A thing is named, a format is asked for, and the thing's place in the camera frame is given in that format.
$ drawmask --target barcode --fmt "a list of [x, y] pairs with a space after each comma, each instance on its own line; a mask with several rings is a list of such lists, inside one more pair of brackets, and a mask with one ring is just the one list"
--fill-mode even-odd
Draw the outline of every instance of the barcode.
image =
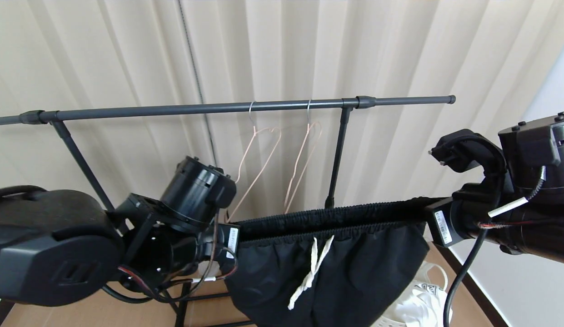
[[[227, 247], [230, 248], [235, 253], [235, 249], [238, 246], [238, 229], [230, 228], [230, 239], [227, 241]], [[233, 259], [234, 256], [227, 252], [227, 258]]]
[[441, 210], [437, 211], [435, 213], [435, 220], [439, 226], [439, 232], [441, 234], [441, 238], [444, 240], [444, 244], [450, 243], [452, 241], [452, 235], [449, 233], [448, 223], [445, 221], [444, 212]]

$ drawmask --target black shorts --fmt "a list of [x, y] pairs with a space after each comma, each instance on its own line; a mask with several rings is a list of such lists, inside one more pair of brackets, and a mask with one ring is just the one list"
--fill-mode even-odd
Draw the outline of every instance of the black shorts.
[[[238, 271], [225, 283], [259, 327], [368, 327], [398, 298], [425, 259], [423, 207], [438, 199], [319, 209], [240, 222]], [[334, 235], [312, 287], [288, 302]]]

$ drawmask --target curtain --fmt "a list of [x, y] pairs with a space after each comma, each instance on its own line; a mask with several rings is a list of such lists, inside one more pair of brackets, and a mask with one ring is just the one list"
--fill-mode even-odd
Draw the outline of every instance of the curtain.
[[[28, 110], [371, 95], [454, 94], [454, 105], [383, 106], [350, 117], [336, 206], [446, 196], [481, 170], [455, 174], [427, 155], [470, 128], [519, 121], [564, 46], [564, 0], [14, 0], [0, 1], [0, 116]], [[313, 109], [322, 136], [290, 211], [327, 196], [340, 109]], [[282, 213], [306, 131], [305, 110], [253, 113], [280, 128], [269, 165], [234, 220]], [[68, 122], [118, 205], [159, 198], [186, 155], [234, 178], [252, 135], [248, 113]], [[236, 205], [275, 143], [260, 134]], [[0, 126], [0, 187], [35, 184], [95, 196], [50, 126]]]

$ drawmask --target clothes rack pole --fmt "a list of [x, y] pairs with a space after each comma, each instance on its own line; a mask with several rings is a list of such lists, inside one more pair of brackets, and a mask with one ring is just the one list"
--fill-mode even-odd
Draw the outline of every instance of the clothes rack pole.
[[[326, 99], [326, 100], [302, 100], [302, 101], [269, 101], [269, 102], [253, 102], [252, 111], [270, 111], [270, 110], [297, 110], [306, 109], [309, 105], [310, 109], [325, 108], [342, 108], [340, 115], [340, 129], [338, 139], [336, 141], [336, 152], [332, 166], [332, 175], [330, 180], [330, 188], [328, 197], [325, 201], [325, 208], [334, 207], [334, 190], [336, 189], [336, 180], [338, 178], [338, 170], [340, 160], [342, 158], [342, 149], [344, 147], [344, 139], [346, 137], [346, 127], [348, 126], [350, 113], [354, 109], [366, 109], [373, 106], [381, 105], [413, 105], [413, 104], [452, 104], [456, 101], [454, 95], [444, 97], [408, 97], [408, 98], [384, 98], [377, 99], [375, 97], [358, 96], [348, 99]], [[83, 119], [101, 119], [101, 118], [122, 118], [122, 117], [143, 117], [143, 116], [167, 116], [174, 114], [215, 114], [224, 112], [244, 112], [248, 111], [250, 102], [238, 102], [233, 104], [204, 104], [204, 105], [170, 105], [170, 106], [141, 106], [127, 108], [103, 108], [103, 109], [82, 109], [82, 110], [66, 110], [66, 111], [43, 111], [32, 110], [24, 112], [17, 116], [0, 117], [1, 125], [10, 124], [52, 124], [63, 139], [68, 151], [76, 160], [76, 163], [86, 176], [88, 182], [94, 188], [96, 194], [102, 201], [108, 211], [113, 211], [109, 197], [106, 195], [101, 184], [90, 169], [86, 159], [78, 149], [78, 146], [72, 139], [70, 131], [67, 129], [64, 121], [66, 120], [83, 120]], [[128, 230], [126, 225], [120, 225], [120, 228]], [[188, 292], [190, 285], [184, 284], [182, 295]], [[173, 308], [176, 310], [175, 326], [182, 327], [185, 321], [187, 302], [196, 300], [206, 300], [209, 298], [218, 298], [228, 296], [229, 293], [211, 294], [208, 296], [198, 296], [187, 298], [181, 301], [179, 306]], [[210, 327], [236, 327], [251, 325], [251, 321], [226, 323], [222, 325], [213, 325]]]

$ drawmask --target wooden floor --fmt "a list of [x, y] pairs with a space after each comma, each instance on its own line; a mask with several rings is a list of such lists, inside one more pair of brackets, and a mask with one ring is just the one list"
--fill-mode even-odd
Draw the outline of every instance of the wooden floor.
[[[432, 248], [427, 261], [444, 267], [451, 284], [455, 277], [454, 271], [439, 251]], [[442, 282], [440, 273], [432, 271], [429, 275], [431, 281]], [[226, 292], [225, 285], [218, 282], [206, 283], [196, 295], [216, 292]], [[453, 310], [452, 327], [492, 327], [463, 286], [456, 293]], [[190, 302], [187, 306], [185, 326], [204, 327], [244, 320], [244, 314], [236, 310], [229, 298], [216, 298]], [[168, 304], [126, 304], [99, 291], [85, 300], [65, 307], [45, 308], [17, 304], [2, 327], [172, 327], [174, 323], [175, 313]]]

